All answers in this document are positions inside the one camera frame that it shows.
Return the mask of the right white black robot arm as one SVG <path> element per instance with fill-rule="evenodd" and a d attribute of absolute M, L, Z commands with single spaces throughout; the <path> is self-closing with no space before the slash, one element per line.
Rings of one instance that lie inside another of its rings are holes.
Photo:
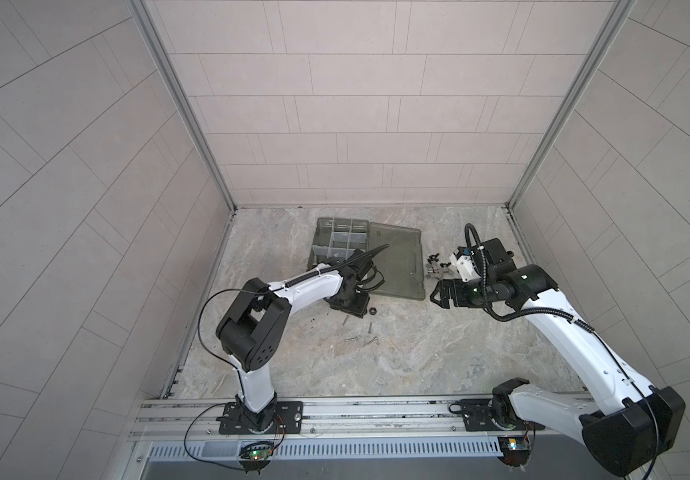
<path fill-rule="evenodd" d="M 543 268 L 517 267 L 499 239 L 482 240 L 472 224 L 463 232 L 465 243 L 451 257 L 459 276 L 439 281 L 431 302 L 443 309 L 480 309 L 501 323 L 527 320 L 572 367 L 587 394 L 574 398 L 513 378 L 493 388 L 489 405 L 462 400 L 452 413 L 484 412 L 501 430 L 524 430 L 522 440 L 504 444 L 511 452 L 531 449 L 542 425 L 584 445 L 614 476 L 639 468 L 651 475 L 675 442 L 683 398 L 671 387 L 656 387 L 618 355 Z"/>

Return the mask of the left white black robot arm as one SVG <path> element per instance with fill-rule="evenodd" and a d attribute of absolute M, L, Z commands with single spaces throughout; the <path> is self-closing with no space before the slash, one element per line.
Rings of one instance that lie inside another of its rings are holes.
<path fill-rule="evenodd" d="M 346 259 L 331 258 L 291 279 L 266 283 L 253 278 L 235 288 L 237 296 L 215 330 L 223 356 L 206 345 L 201 328 L 196 328 L 201 347 L 231 366 L 239 380 L 236 399 L 225 405 L 219 418 L 220 434 L 300 431 L 303 404 L 278 400 L 269 368 L 288 319 L 320 300 L 334 310 L 364 317 L 370 293 L 385 283 L 374 257 L 388 247 L 383 244 L 367 251 L 357 249 Z"/>

